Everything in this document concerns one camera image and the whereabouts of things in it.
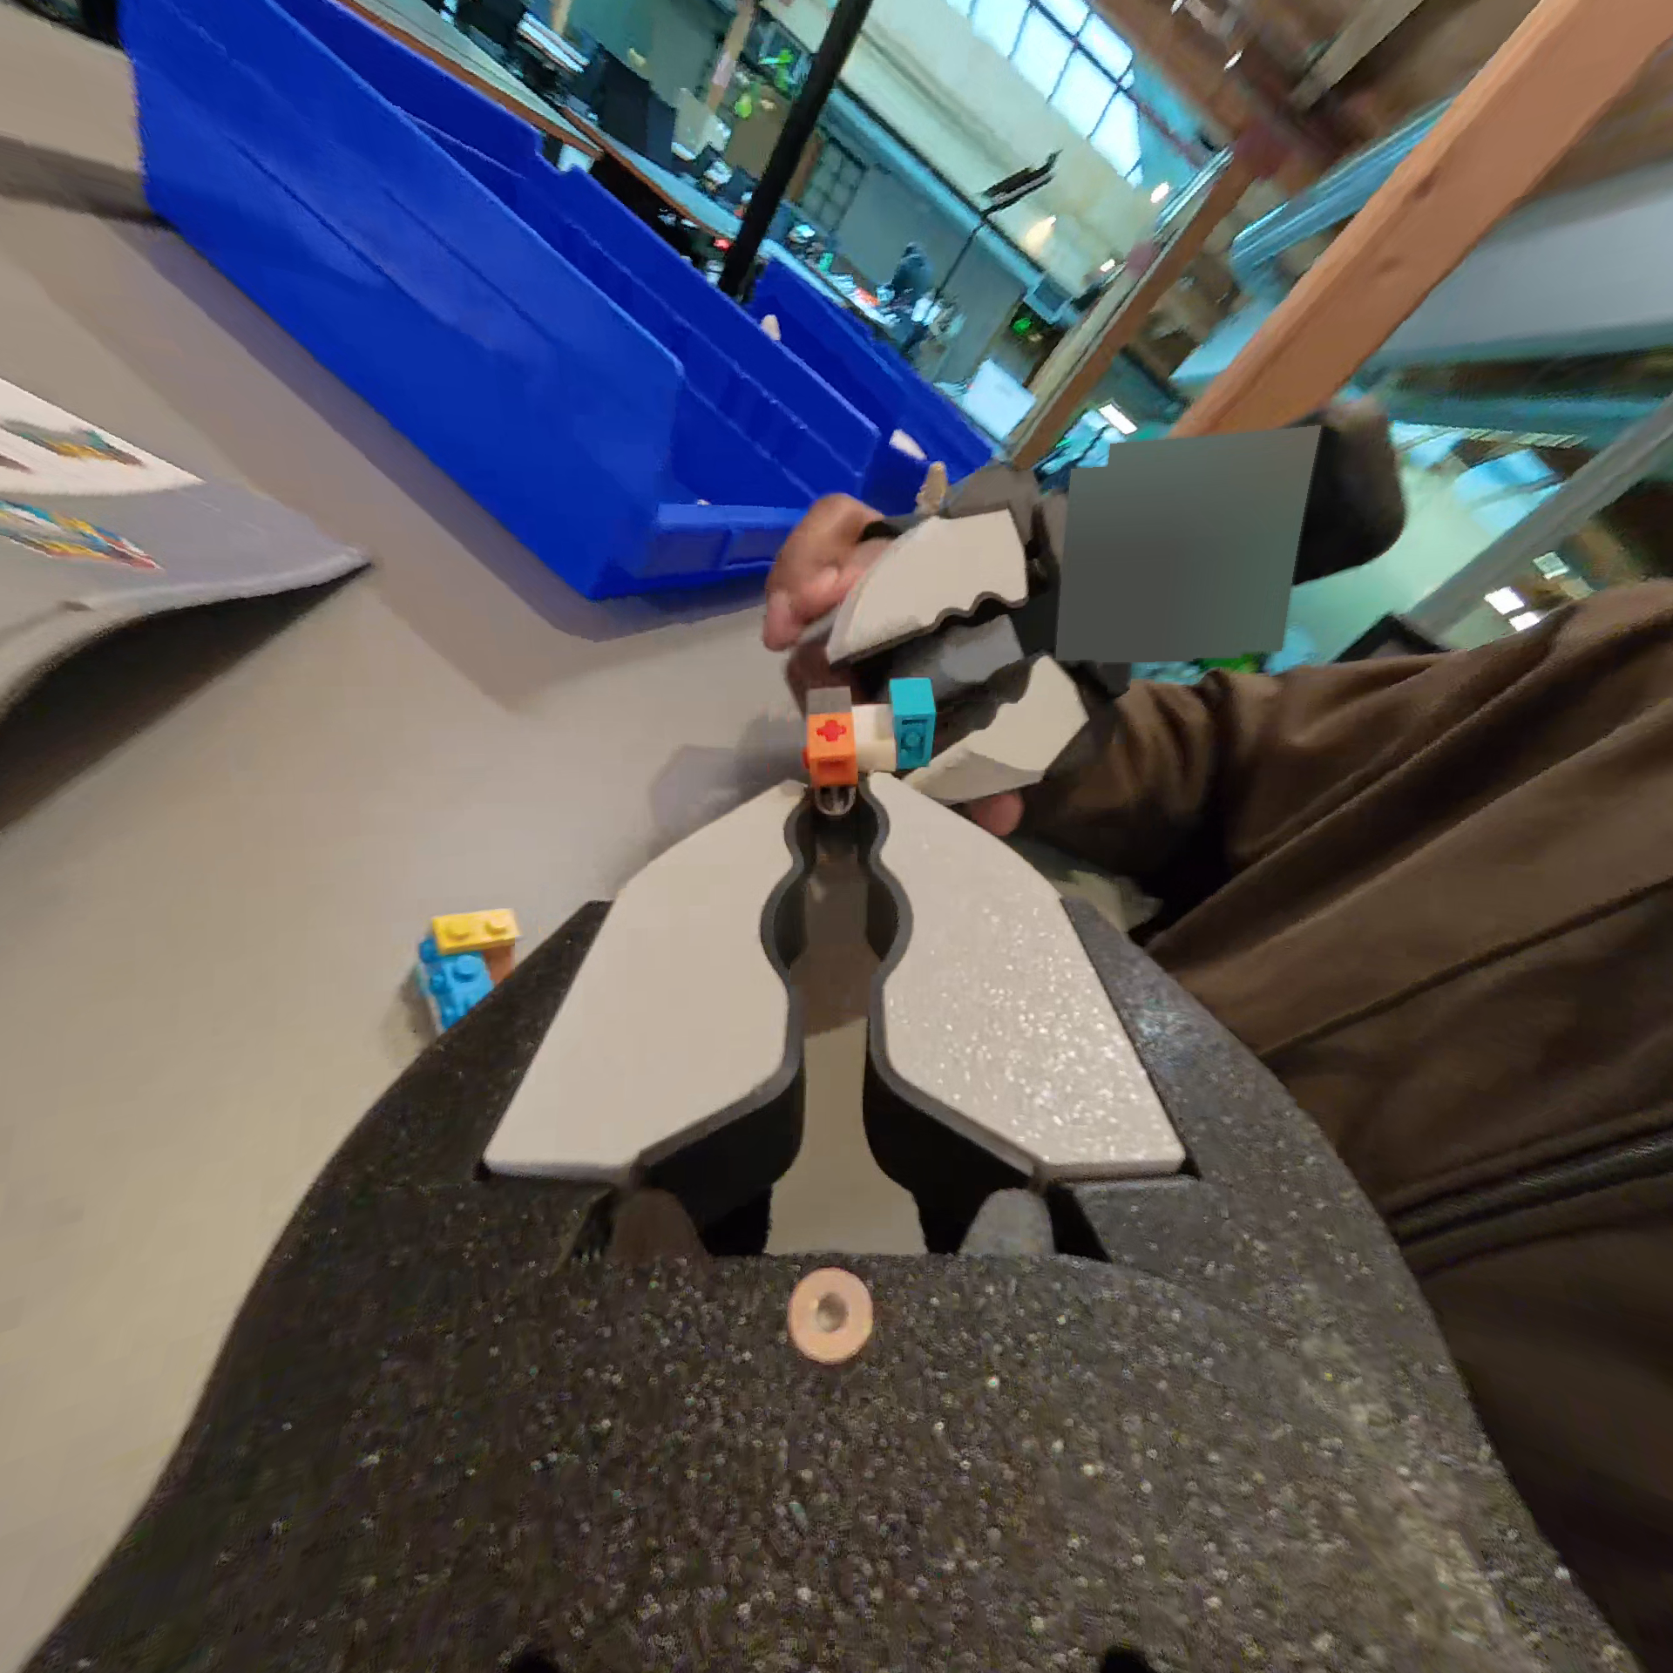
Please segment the yellow blue brown brick assembly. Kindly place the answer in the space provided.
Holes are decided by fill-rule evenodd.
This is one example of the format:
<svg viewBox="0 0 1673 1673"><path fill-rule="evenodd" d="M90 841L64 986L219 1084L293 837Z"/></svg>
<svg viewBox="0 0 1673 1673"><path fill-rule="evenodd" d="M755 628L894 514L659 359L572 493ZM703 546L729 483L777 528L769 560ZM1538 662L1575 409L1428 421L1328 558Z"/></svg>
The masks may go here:
<svg viewBox="0 0 1673 1673"><path fill-rule="evenodd" d="M432 1032L444 1034L516 969L520 925L512 909L440 913L418 943L412 986Z"/></svg>

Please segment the person's brown hoodie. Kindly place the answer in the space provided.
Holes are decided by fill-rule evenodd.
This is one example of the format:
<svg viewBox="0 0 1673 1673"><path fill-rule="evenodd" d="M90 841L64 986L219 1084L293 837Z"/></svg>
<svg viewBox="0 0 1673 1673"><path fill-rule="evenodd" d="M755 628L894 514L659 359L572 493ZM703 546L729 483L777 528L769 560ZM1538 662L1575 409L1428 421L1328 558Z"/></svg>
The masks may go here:
<svg viewBox="0 0 1673 1673"><path fill-rule="evenodd" d="M1197 837L1157 891L1151 955L1325 1130L1550 1544L1669 1670L1669 837Z"/></svg>

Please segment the teal grey orange brick assembly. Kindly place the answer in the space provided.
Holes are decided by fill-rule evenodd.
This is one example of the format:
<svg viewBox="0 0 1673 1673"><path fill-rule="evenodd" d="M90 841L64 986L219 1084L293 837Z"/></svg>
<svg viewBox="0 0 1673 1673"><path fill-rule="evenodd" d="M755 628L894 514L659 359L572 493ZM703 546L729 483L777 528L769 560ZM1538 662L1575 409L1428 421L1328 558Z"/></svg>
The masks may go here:
<svg viewBox="0 0 1673 1673"><path fill-rule="evenodd" d="M880 702L852 702L841 688L807 698L803 765L813 807L848 817L872 775L908 775L934 753L936 698L928 678L890 680Z"/></svg>

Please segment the blue plastic bin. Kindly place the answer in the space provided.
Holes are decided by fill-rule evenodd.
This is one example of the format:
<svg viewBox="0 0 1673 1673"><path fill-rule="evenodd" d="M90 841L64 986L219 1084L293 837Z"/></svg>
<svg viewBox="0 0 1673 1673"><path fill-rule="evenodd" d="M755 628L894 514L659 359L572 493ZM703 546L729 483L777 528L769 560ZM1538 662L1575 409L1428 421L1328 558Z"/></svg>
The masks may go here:
<svg viewBox="0 0 1673 1673"><path fill-rule="evenodd" d="M888 433L526 120L339 5L118 19L155 214L582 598L866 493Z"/></svg>

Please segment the grey instruction booklet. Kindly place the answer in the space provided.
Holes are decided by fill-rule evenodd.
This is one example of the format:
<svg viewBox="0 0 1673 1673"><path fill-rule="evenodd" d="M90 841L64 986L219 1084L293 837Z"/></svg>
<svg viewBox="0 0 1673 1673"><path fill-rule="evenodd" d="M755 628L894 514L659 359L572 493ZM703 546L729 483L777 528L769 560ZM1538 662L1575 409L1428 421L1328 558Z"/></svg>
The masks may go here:
<svg viewBox="0 0 1673 1673"><path fill-rule="evenodd" d="M4 714L139 622L307 594L369 566L301 512L2 383Z"/></svg>

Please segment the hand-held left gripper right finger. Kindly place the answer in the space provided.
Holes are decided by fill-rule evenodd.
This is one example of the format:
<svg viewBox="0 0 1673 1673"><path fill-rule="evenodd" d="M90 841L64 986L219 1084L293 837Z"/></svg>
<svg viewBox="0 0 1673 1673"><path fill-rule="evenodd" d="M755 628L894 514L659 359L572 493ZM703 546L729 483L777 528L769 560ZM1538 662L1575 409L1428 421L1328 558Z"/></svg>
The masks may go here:
<svg viewBox="0 0 1673 1673"><path fill-rule="evenodd" d="M896 779L868 783L892 911L884 1082L1030 1180L1169 1180L1185 1148L1054 883Z"/></svg>

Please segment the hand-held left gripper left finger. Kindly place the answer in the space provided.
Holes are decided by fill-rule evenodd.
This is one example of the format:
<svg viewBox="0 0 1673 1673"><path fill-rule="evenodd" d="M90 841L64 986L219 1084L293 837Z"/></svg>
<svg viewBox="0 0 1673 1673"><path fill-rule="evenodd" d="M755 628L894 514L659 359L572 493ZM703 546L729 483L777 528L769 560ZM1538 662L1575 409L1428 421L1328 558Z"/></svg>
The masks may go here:
<svg viewBox="0 0 1673 1673"><path fill-rule="evenodd" d="M617 893L494 1130L502 1180L627 1180L783 1092L801 1052L803 787L681 839Z"/></svg>

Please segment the black pole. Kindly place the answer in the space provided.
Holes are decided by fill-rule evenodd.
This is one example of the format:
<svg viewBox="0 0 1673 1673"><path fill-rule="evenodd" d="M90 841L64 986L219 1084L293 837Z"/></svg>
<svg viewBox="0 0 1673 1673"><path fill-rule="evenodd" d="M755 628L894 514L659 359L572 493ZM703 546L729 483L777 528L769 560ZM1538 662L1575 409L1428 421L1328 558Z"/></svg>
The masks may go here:
<svg viewBox="0 0 1673 1673"><path fill-rule="evenodd" d="M749 200L741 228L725 254L717 287L733 301L743 301L769 228L779 214L789 184L801 166L809 138L819 126L819 118L825 112L829 96L864 29L864 21L870 11L872 3L839 3L833 9L823 40L809 64L801 92L791 104L781 136L777 138Z"/></svg>

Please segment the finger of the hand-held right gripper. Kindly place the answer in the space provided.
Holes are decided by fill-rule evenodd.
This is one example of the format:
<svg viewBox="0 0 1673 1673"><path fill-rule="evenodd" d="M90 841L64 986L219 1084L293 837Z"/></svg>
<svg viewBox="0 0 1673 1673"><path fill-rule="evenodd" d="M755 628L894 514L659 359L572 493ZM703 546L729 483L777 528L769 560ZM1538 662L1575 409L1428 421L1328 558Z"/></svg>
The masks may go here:
<svg viewBox="0 0 1673 1673"><path fill-rule="evenodd" d="M1082 692L1050 656L1012 668L958 720L952 742L912 771L912 789L944 805L980 803L1042 783L1089 724Z"/></svg>
<svg viewBox="0 0 1673 1673"><path fill-rule="evenodd" d="M837 608L829 664L856 664L926 638L980 608L1024 606L1032 596L1026 540L1008 508L932 516L884 544Z"/></svg>

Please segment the person's right forearm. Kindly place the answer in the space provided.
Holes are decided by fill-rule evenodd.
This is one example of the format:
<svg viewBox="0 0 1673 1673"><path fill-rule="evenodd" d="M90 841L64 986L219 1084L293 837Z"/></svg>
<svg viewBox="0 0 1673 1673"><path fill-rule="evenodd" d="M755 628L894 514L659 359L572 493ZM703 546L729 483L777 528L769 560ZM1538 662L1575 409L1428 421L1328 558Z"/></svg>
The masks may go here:
<svg viewBox="0 0 1673 1673"><path fill-rule="evenodd" d="M1472 652L1137 684L1022 829L1211 887L1153 945L1275 1060L1514 957L1669 1004L1669 584Z"/></svg>

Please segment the light wooden beam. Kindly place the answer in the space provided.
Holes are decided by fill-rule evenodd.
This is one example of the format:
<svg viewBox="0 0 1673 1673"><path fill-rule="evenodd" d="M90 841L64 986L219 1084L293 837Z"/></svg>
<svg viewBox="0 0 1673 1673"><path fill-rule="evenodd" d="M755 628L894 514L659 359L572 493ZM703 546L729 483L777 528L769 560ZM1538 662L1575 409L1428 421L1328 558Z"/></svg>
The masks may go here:
<svg viewBox="0 0 1673 1673"><path fill-rule="evenodd" d="M1034 469L1074 427L1113 359L1127 351L1211 236L1263 176L1265 130L1249 130L1179 200L1171 218L1135 246L1115 283L1070 329L1032 383L1032 407L1002 447Z"/></svg>
<svg viewBox="0 0 1673 1673"><path fill-rule="evenodd" d="M1328 405L1669 38L1669 3L1538 5L1173 437L1281 429Z"/></svg>

